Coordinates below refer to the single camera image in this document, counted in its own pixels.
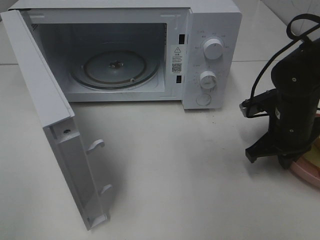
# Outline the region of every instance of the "white knob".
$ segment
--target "white knob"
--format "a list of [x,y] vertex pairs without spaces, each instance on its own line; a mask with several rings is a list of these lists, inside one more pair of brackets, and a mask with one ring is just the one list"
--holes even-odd
[[224,45],[219,39],[212,38],[204,43],[203,50],[207,59],[214,60],[222,55],[224,51]]
[[217,85],[217,76],[212,71],[200,74],[200,86],[203,89],[213,89]]

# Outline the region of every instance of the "screw hole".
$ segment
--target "screw hole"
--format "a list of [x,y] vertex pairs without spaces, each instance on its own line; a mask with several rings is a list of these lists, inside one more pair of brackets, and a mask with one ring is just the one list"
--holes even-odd
[[63,131],[63,134],[69,134],[70,132],[71,132],[70,129],[66,129],[66,130]]

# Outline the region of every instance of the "white countertop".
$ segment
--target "white countertop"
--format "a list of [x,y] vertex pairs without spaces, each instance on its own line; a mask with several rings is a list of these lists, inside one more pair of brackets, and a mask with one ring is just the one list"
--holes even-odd
[[[244,118],[239,104],[266,60],[289,41],[285,25],[262,2],[236,3],[243,22],[223,108],[71,104],[84,143],[106,143],[89,156],[93,173],[116,189],[110,222],[91,231],[19,66],[6,65],[16,60],[0,23],[0,239],[319,239],[319,191],[283,170],[275,157],[251,164],[245,156],[245,148],[267,131],[268,119]],[[257,93],[272,87],[269,69]]]

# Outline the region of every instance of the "microwave control panel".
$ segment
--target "microwave control panel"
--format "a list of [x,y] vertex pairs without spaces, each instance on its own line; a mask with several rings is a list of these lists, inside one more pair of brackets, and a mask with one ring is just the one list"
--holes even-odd
[[192,15],[183,107],[220,108],[242,15],[239,12]]

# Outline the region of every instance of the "qr code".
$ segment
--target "qr code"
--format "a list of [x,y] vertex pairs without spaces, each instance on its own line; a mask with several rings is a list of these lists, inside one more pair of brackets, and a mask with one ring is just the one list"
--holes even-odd
[[178,73],[182,71],[182,63],[172,63],[172,72]]

